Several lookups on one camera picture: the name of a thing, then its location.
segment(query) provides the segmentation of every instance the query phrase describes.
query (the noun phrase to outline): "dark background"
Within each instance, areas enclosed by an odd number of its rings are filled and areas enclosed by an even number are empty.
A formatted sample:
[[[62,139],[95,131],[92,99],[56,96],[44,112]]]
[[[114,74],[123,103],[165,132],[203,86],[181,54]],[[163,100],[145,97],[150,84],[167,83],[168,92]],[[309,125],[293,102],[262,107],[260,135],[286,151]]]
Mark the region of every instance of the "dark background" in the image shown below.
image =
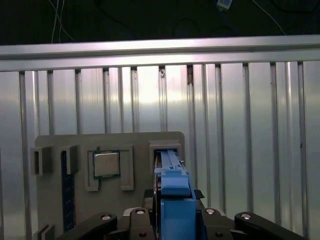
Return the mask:
[[[256,1],[288,35],[320,33],[319,0],[274,0],[278,8]],[[55,11],[48,0],[0,0],[0,11],[0,45],[51,43]],[[252,0],[233,0],[223,15],[214,0],[64,0],[62,24],[77,42],[283,34]],[[59,29],[57,21],[54,43]],[[60,38],[72,42],[63,31]]]

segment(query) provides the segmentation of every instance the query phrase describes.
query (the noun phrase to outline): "screw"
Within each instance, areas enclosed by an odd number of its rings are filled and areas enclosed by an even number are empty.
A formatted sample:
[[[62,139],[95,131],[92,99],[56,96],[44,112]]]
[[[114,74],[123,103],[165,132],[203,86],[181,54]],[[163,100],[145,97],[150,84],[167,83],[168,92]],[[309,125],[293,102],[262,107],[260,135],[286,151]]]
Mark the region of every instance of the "screw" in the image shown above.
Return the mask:
[[[144,214],[145,213],[145,210],[143,209],[138,209],[137,211],[135,211],[136,214]]]
[[[104,216],[101,217],[101,219],[102,219],[103,221],[107,221],[107,220],[110,220],[111,217],[110,217],[109,215],[104,215]]]
[[[205,212],[206,212],[207,214],[212,215],[212,214],[215,213],[215,210],[213,210],[213,209],[207,209],[207,210],[205,210]]]
[[[245,220],[250,220],[251,219],[251,216],[248,215],[248,214],[242,214],[241,217]]]
[[[147,236],[147,234],[145,233],[145,232],[140,232],[139,233],[139,237],[140,238],[144,238],[144,237],[146,237]]]
[[[215,235],[216,235],[218,238],[221,238],[221,237],[224,236],[221,232],[216,232]]]

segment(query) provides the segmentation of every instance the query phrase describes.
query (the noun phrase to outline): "white wire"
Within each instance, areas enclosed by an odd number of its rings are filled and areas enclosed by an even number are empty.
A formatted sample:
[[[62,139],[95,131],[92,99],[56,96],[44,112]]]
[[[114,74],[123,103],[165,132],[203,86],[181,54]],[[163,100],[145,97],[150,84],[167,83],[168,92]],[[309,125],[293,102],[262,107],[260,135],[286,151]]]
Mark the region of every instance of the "white wire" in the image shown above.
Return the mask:
[[[64,26],[62,25],[62,22],[61,22],[61,18],[59,17],[59,13],[55,7],[55,5],[52,3],[52,1],[48,0],[48,2],[51,4],[51,6],[53,7],[53,10],[55,11],[55,14],[56,14],[56,18],[58,19],[59,23],[60,23],[60,26],[62,28],[62,31],[72,40],[74,41],[75,43],[77,42],[76,40],[73,39],[72,36],[69,35],[69,33],[65,30]]]
[[[256,0],[252,0],[252,2],[261,10],[263,11],[277,26],[278,28],[281,30],[281,32],[284,34],[284,35],[287,35],[287,33],[283,30],[283,28],[280,26],[280,24],[262,7],[260,6]]]
[[[62,1],[62,8],[61,8],[61,13],[60,13],[60,19],[61,19],[61,22],[62,22],[62,13],[64,11],[64,6],[65,6],[65,0]],[[59,30],[59,43],[61,43],[61,27],[62,25],[60,24],[60,30]]]
[[[56,9],[59,8],[59,0],[56,2]],[[56,23],[57,23],[57,13],[55,14],[54,18],[54,24],[53,24],[53,30],[52,30],[52,35],[51,35],[51,43],[54,43],[54,36],[55,36],[55,31],[56,31]]]

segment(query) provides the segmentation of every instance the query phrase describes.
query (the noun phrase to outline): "corrugated metal wall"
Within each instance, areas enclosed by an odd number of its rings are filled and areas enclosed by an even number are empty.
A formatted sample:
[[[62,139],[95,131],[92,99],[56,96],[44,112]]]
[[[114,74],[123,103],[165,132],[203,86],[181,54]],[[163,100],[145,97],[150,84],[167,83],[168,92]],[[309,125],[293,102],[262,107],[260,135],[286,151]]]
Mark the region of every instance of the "corrugated metal wall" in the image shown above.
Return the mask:
[[[2,234],[38,229],[38,135],[181,131],[205,205],[317,239],[318,76],[317,61],[0,72]]]

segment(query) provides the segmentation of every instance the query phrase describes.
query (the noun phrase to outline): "blue connector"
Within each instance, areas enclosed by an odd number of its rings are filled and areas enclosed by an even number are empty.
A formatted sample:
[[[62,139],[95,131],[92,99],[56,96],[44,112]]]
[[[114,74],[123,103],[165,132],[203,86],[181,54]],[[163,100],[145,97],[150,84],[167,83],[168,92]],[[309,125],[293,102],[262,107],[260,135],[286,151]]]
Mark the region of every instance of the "blue connector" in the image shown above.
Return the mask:
[[[161,239],[196,239],[196,196],[190,175],[173,150],[159,151],[161,168]]]

